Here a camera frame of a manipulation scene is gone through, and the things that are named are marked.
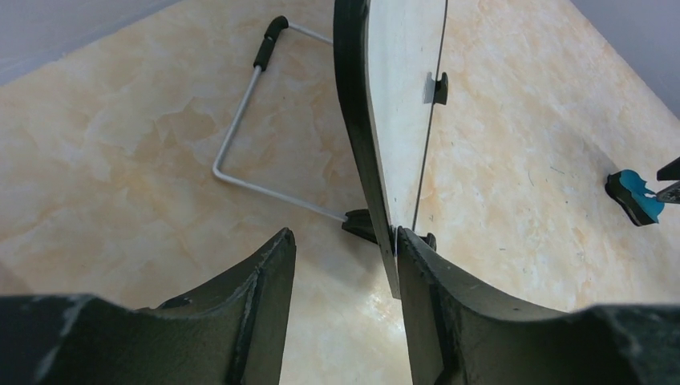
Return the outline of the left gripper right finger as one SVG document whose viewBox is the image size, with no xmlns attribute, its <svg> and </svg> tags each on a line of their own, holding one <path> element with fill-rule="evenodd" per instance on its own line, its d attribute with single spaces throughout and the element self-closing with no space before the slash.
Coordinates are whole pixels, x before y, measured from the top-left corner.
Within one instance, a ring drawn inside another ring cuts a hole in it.
<svg viewBox="0 0 680 385">
<path fill-rule="evenodd" d="M 676 384 L 679 308 L 596 305 L 564 313 L 513 297 L 397 232 L 415 384 Z"/>
</svg>

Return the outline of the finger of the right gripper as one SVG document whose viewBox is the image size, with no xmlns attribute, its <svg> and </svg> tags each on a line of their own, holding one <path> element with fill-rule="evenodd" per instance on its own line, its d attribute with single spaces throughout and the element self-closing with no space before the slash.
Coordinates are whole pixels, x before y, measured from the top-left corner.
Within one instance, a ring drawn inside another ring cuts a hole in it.
<svg viewBox="0 0 680 385">
<path fill-rule="evenodd" d="M 659 181 L 680 180 L 680 157 L 672 160 L 657 171 L 656 178 Z"/>
<path fill-rule="evenodd" d="M 680 204 L 680 181 L 671 184 L 656 194 L 656 200 L 664 204 Z"/>
</svg>

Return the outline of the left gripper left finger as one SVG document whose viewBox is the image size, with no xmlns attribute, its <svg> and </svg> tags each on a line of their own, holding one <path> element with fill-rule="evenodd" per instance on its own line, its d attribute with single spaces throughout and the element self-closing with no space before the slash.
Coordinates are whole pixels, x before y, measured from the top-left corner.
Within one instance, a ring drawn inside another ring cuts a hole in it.
<svg viewBox="0 0 680 385">
<path fill-rule="evenodd" d="M 276 384 L 296 244 L 284 228 L 245 260 L 155 308 L 90 294 L 4 296 L 4 384 Z"/>
</svg>

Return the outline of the blue whiteboard eraser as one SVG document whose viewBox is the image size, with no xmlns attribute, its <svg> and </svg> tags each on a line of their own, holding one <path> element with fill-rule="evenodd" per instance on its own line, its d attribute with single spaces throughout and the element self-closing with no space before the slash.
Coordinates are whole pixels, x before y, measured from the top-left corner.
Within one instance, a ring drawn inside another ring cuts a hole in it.
<svg viewBox="0 0 680 385">
<path fill-rule="evenodd" d="M 646 187 L 646 181 L 631 169 L 609 174 L 605 191 L 617 202 L 638 227 L 656 225 L 665 204 L 658 201 L 656 193 Z"/>
</svg>

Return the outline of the white whiteboard with black frame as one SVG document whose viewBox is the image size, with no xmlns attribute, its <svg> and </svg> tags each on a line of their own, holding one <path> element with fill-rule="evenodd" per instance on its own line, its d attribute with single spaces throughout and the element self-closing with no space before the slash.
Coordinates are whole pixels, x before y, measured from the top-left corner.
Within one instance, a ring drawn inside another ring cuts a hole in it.
<svg viewBox="0 0 680 385">
<path fill-rule="evenodd" d="M 448 97 L 447 11 L 446 1 L 334 4 L 338 100 L 367 203 L 351 220 L 369 225 L 395 298 L 396 233 L 415 227 L 433 110 Z"/>
</svg>

